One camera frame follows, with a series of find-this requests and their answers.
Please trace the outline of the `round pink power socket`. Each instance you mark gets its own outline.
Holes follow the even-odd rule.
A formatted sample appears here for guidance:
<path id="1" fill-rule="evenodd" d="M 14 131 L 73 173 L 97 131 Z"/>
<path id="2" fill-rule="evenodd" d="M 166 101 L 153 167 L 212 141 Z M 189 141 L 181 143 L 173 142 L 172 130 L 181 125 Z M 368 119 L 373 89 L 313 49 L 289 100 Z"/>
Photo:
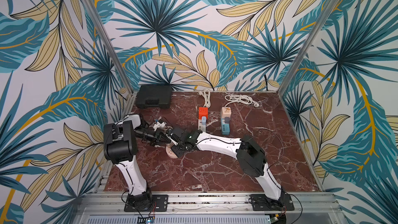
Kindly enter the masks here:
<path id="1" fill-rule="evenodd" d="M 178 145 L 167 146 L 166 153 L 172 159 L 181 158 L 184 155 L 184 152 L 179 149 Z"/>

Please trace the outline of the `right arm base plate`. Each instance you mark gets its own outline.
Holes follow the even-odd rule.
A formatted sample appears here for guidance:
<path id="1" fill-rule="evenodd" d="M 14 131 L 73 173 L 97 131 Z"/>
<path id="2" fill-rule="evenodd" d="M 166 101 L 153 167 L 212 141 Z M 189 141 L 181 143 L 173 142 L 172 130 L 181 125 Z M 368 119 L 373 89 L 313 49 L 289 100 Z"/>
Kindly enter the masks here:
<path id="1" fill-rule="evenodd" d="M 284 212 L 295 210 L 289 194 L 282 194 L 278 200 L 273 200 L 263 194 L 252 194 L 249 197 L 249 203 L 252 205 L 253 211 Z"/>

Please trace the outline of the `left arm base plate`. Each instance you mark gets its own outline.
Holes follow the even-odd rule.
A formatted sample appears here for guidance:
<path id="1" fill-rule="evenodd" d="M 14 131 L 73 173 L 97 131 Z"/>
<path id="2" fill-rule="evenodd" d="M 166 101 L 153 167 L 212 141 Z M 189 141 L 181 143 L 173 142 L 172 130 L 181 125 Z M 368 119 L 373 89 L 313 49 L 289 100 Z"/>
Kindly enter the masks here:
<path id="1" fill-rule="evenodd" d="M 168 195 L 139 195 L 127 196 L 124 211 L 133 212 L 166 212 L 168 206 Z"/>

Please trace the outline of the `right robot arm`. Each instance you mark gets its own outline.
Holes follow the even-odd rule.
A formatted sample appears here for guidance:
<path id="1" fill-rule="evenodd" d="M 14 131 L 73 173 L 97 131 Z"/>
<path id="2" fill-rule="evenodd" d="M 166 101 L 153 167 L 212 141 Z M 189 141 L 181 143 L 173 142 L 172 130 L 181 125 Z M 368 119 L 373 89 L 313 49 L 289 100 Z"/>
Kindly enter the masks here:
<path id="1" fill-rule="evenodd" d="M 241 170 L 256 179 L 262 194 L 251 194 L 249 203 L 254 211 L 293 211 L 291 196 L 286 193 L 270 171 L 265 151 L 252 136 L 227 138 L 200 130 L 184 131 L 174 128 L 166 131 L 174 146 L 172 152 L 179 158 L 191 151 L 212 151 L 238 161 Z"/>

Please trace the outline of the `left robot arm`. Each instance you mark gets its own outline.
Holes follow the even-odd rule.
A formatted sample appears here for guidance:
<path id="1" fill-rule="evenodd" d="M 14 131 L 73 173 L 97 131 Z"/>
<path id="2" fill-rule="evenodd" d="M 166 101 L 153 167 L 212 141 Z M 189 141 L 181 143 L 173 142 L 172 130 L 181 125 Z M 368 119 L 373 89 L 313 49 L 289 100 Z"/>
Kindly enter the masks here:
<path id="1" fill-rule="evenodd" d="M 151 145 L 167 142 L 162 130 L 150 128 L 143 115 L 127 115 L 116 123 L 104 126 L 104 156 L 121 171 L 127 183 L 127 210 L 150 212 L 155 208 L 155 200 L 138 167 L 137 138 L 148 141 Z"/>

